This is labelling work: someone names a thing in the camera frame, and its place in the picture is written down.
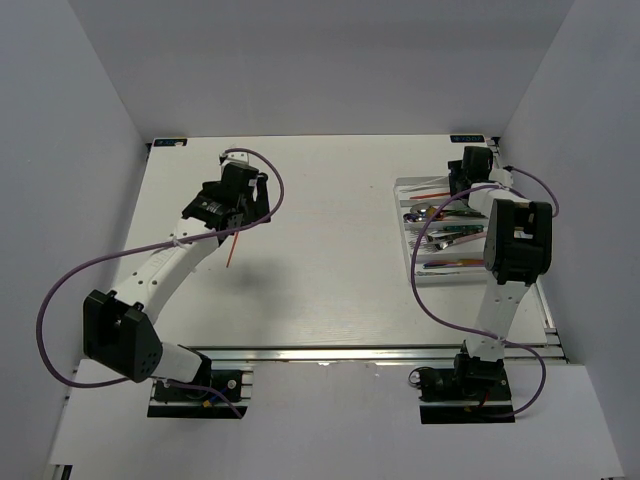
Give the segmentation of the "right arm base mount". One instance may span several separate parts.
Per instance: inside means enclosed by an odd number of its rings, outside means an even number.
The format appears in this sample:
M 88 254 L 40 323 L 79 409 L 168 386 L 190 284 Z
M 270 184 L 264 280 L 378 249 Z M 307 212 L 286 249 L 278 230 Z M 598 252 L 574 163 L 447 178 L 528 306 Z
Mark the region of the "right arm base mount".
M 504 424 L 515 421 L 504 362 L 466 353 L 451 368 L 417 367 L 408 383 L 419 391 L 423 425 Z

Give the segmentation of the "pink handled spoon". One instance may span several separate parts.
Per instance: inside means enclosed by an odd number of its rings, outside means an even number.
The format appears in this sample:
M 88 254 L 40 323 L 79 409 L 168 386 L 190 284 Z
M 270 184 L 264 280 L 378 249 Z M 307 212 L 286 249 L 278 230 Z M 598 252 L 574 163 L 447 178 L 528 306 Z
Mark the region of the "pink handled spoon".
M 436 210 L 429 202 L 421 202 L 410 208 L 410 213 L 420 217 L 430 217 Z

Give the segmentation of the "iridescent gold spoon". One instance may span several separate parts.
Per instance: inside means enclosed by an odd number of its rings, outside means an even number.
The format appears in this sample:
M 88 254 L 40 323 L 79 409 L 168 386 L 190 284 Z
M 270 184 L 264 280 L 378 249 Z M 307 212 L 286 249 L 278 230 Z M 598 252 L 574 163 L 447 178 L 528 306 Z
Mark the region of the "iridescent gold spoon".
M 433 217 L 436 221 L 443 221 L 449 218 L 483 218 L 483 215 L 480 212 L 477 212 L 473 209 L 462 208 L 462 209 L 448 209 L 444 208 L 442 211 L 437 213 L 438 207 L 436 207 L 435 212 L 430 217 L 420 217 L 422 219 L 429 219 Z

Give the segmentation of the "orange chopstick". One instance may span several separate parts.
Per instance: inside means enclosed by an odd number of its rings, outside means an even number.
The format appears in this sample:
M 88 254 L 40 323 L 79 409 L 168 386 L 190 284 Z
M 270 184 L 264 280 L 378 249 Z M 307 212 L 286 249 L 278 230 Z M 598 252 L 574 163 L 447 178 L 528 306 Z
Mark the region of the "orange chopstick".
M 442 198 L 442 197 L 449 197 L 449 196 L 450 196 L 449 192 L 437 192 L 437 193 L 410 196 L 409 200 L 426 200 L 426 199 Z
M 233 259 L 233 255 L 235 253 L 236 247 L 237 247 L 237 243 L 238 243 L 238 239 L 239 239 L 239 232 L 234 233 L 233 235 L 233 240 L 231 243 L 231 247 L 229 250 L 229 254 L 225 263 L 225 268 L 229 268 Z

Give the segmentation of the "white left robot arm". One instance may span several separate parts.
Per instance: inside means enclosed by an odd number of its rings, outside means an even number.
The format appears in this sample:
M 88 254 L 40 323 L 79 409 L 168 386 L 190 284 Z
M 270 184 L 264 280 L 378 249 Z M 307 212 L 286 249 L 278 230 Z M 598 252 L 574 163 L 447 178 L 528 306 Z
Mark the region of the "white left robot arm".
M 152 252 L 129 277 L 83 304 L 83 350 L 90 359 L 140 383 L 177 381 L 188 398 L 211 387 L 210 362 L 184 346 L 160 340 L 154 324 L 171 296 L 201 261 L 224 243 L 226 230 L 249 225 L 269 212 L 268 176 L 243 162 L 222 167 L 184 208 L 169 245 Z

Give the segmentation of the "green handled fork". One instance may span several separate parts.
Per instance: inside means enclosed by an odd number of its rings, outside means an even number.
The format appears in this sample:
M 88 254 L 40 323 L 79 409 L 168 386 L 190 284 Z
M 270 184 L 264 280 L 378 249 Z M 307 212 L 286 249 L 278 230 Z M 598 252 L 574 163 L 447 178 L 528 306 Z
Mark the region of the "green handled fork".
M 428 229 L 424 234 L 427 242 L 438 242 L 483 233 L 483 225 L 454 225 L 439 229 Z

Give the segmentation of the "white chopstick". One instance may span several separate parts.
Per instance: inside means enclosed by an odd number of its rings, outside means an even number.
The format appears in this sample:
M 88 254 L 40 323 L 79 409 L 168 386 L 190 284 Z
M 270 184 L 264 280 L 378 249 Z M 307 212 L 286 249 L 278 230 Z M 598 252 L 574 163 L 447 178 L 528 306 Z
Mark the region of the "white chopstick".
M 415 191 L 423 191 L 433 188 L 447 188 L 449 186 L 449 179 L 447 176 L 433 177 L 427 181 L 417 184 L 405 185 L 401 188 L 403 193 L 410 193 Z

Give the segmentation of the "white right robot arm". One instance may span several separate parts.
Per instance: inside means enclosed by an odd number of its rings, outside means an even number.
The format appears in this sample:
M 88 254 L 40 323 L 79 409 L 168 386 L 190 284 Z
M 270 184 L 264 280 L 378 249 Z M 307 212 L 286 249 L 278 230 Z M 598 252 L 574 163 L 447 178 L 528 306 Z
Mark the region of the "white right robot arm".
M 466 146 L 450 161 L 454 198 L 488 219 L 483 249 L 487 285 L 472 332 L 464 340 L 451 374 L 453 390 L 472 399 L 500 381 L 504 341 L 519 305 L 551 265 L 552 220 L 557 203 L 532 201 L 511 190 L 508 169 L 493 166 L 488 147 Z

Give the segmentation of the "black handled spoon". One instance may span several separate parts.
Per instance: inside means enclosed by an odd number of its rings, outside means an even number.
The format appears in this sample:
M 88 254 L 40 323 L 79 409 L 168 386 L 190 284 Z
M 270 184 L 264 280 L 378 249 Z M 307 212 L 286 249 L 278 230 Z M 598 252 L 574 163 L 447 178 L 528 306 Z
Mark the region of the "black handled spoon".
M 436 221 L 433 217 L 429 218 L 429 219 L 422 219 L 416 215 L 409 213 L 405 213 L 403 215 L 403 220 L 405 223 L 424 223 L 427 220 L 430 220 L 431 222 L 451 222 L 451 221 L 485 221 L 486 217 L 483 216 L 483 218 L 449 218 L 443 221 Z

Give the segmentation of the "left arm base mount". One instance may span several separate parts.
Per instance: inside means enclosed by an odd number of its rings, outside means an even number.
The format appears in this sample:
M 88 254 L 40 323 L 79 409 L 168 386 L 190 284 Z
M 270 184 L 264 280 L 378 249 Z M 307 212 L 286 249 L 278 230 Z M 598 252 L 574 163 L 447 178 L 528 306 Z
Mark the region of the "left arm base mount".
M 253 368 L 214 363 L 209 390 L 191 390 L 154 380 L 147 417 L 152 419 L 240 420 L 252 397 Z

